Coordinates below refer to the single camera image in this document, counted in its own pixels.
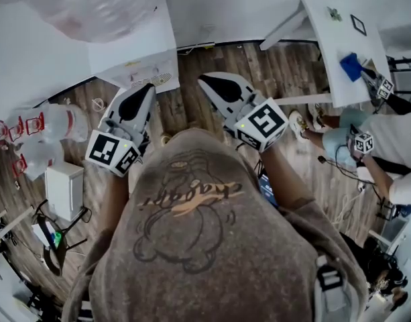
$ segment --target white table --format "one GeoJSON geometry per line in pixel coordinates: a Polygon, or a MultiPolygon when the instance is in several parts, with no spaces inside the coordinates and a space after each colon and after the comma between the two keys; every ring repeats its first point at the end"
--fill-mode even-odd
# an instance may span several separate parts
{"type": "MultiPolygon", "coordinates": [[[[7,224],[2,230],[0,230],[0,242],[2,238],[9,232],[11,231],[16,225],[18,225],[20,222],[22,222],[26,217],[34,213],[34,208],[32,205],[26,209],[23,213],[21,213],[19,216],[17,216],[12,222],[7,224]]],[[[3,212],[0,213],[0,219],[4,217],[7,214],[7,210],[4,210],[3,212]]]]}
{"type": "Polygon", "coordinates": [[[260,45],[261,50],[267,50],[283,37],[289,36],[306,18],[309,18],[320,46],[330,93],[276,99],[277,104],[333,103],[334,107],[343,107],[370,100],[364,80],[360,78],[353,83],[340,65],[340,61],[351,52],[361,58],[372,58],[378,72],[391,80],[386,52],[374,22],[369,21],[364,13],[354,12],[346,5],[341,7],[327,0],[300,0],[298,9],[273,30],[260,45]],[[342,21],[332,20],[328,6],[338,10],[342,21]],[[366,36],[353,27],[351,14],[365,24],[366,36]]]}

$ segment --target person in white shirt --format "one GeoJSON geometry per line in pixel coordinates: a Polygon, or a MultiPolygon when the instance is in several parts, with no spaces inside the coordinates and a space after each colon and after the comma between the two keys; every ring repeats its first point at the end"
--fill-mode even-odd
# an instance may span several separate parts
{"type": "Polygon", "coordinates": [[[290,127],[299,141],[310,140],[338,164],[357,168],[362,179],[367,179],[366,170],[369,180],[374,181],[381,195],[391,203],[411,204],[411,104],[398,110],[398,113],[408,112],[403,115],[370,115],[346,108],[341,116],[330,116],[318,105],[308,108],[314,128],[328,126],[330,130],[312,131],[301,114],[293,111],[289,116],[290,127]],[[362,159],[347,147],[351,125],[373,135],[374,149],[362,159]]]}

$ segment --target white box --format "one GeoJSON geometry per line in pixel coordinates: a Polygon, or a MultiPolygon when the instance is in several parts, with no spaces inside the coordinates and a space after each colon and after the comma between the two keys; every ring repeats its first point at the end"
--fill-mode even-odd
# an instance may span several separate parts
{"type": "Polygon", "coordinates": [[[83,168],[67,162],[46,170],[46,197],[57,216],[72,221],[83,206],[83,168]]]}

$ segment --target chair leg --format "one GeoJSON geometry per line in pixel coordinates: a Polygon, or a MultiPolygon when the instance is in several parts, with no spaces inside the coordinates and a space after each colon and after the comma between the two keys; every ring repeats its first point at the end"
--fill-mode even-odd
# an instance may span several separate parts
{"type": "Polygon", "coordinates": [[[87,238],[84,239],[84,240],[82,240],[82,241],[80,241],[80,242],[77,242],[76,244],[73,244],[73,245],[70,246],[70,247],[67,247],[66,250],[67,250],[67,251],[68,251],[68,250],[71,250],[72,248],[75,248],[75,247],[79,246],[80,244],[83,244],[83,243],[86,242],[86,241],[87,241],[87,238]]]}
{"type": "Polygon", "coordinates": [[[88,211],[87,209],[83,208],[83,210],[78,214],[78,216],[77,216],[76,219],[70,224],[70,226],[62,230],[62,233],[63,233],[64,235],[66,235],[66,234],[71,230],[71,228],[74,227],[74,226],[77,224],[77,222],[80,221],[80,220],[83,218],[84,215],[86,215],[86,212],[87,212],[87,211],[88,211]]]}

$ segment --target wooden floor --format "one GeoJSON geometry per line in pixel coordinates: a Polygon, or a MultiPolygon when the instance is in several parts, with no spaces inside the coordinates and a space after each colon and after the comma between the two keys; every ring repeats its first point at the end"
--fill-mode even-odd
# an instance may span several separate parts
{"type": "MultiPolygon", "coordinates": [[[[220,140],[236,146],[239,141],[232,140],[221,128],[221,118],[211,111],[210,105],[196,83],[204,72],[227,71],[243,75],[253,86],[267,97],[288,97],[303,94],[316,94],[325,87],[324,67],[317,62],[318,48],[314,44],[278,44],[262,52],[257,44],[230,45],[210,50],[195,50],[188,56],[179,56],[181,89],[162,93],[154,107],[150,120],[152,145],[147,153],[160,147],[160,135],[163,131],[175,134],[189,127],[201,127],[215,133],[220,140]]],[[[66,103],[67,99],[86,112],[90,128],[98,125],[102,113],[93,111],[92,99],[100,97],[110,103],[117,92],[116,87],[101,80],[94,80],[77,87],[70,92],[53,99],[52,103],[66,103]]],[[[289,112],[297,108],[304,113],[306,106],[287,106],[289,112]]],[[[329,108],[329,113],[337,114],[329,108]]],[[[63,141],[65,161],[84,167],[84,205],[92,210],[89,223],[79,222],[68,234],[68,241],[75,243],[87,237],[89,241],[76,248],[76,252],[67,253],[63,276],[58,278],[50,274],[40,262],[42,244],[35,238],[26,219],[13,233],[18,240],[16,247],[8,243],[9,258],[13,264],[26,274],[35,284],[44,287],[64,301],[85,254],[91,246],[97,228],[99,206],[103,198],[108,174],[96,166],[84,161],[87,142],[75,143],[63,141]]],[[[367,231],[375,223],[377,209],[376,198],[368,189],[360,197],[356,196],[357,182],[344,177],[336,168],[321,164],[317,156],[321,153],[312,144],[299,144],[288,130],[280,140],[282,151],[287,159],[315,193],[316,199],[335,227],[359,243],[364,242],[367,231]]],[[[257,153],[243,146],[239,151],[253,166],[257,162],[257,153]]],[[[16,190],[11,173],[11,163],[15,160],[13,150],[0,150],[0,211],[8,210],[8,220],[12,220],[30,205],[37,205],[46,198],[42,178],[30,182],[26,177],[19,179],[20,190],[16,190]]]]}

